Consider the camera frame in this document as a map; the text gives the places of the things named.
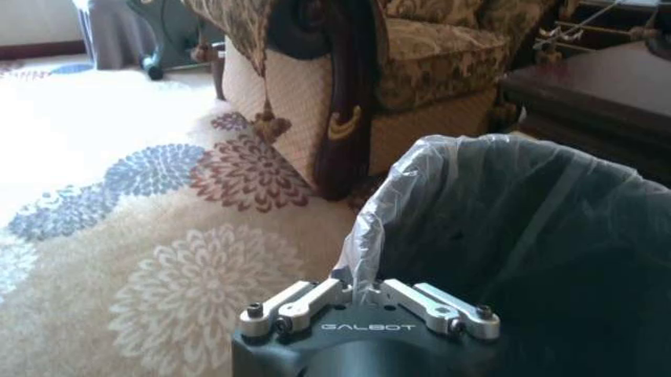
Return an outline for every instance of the armchair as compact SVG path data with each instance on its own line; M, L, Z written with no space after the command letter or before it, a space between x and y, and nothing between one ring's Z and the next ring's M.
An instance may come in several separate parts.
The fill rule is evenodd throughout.
M183 1L227 35L225 98L327 199L419 137L489 131L497 77L559 13L559 0Z

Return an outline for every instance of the plastic bag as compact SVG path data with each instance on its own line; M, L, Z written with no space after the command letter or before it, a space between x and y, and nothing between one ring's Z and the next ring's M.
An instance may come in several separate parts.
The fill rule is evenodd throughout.
M361 209L344 266L357 303L396 278L489 304L516 361L671 375L671 192L628 167L521 137L424 137Z

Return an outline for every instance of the baseboard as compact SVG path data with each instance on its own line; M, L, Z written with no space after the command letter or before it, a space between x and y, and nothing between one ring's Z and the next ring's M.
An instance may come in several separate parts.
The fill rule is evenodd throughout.
M0 46L0 60L53 57L85 52L84 41L37 43L31 45Z

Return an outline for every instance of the screw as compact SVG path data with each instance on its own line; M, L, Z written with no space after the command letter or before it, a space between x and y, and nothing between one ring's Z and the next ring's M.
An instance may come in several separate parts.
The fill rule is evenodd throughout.
M489 308L487 305L477 305L475 307L475 313L484 320L491 320L493 317L492 308Z
M247 315L252 319L263 317L263 304L260 302L252 302L249 304L247 307Z
M279 317L275 320L275 329L276 329L276 333L279 335L287 335L288 333L291 333L292 328L293 328L293 324L291 323L289 318Z
M459 320L457 318L448 320L448 335L459 335L461 334L464 329L465 325L463 324L461 320Z

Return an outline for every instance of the carpet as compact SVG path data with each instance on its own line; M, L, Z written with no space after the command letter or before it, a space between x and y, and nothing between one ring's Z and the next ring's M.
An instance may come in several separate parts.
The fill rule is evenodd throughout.
M229 375L240 310L329 272L355 213L213 96L0 62L0 375Z

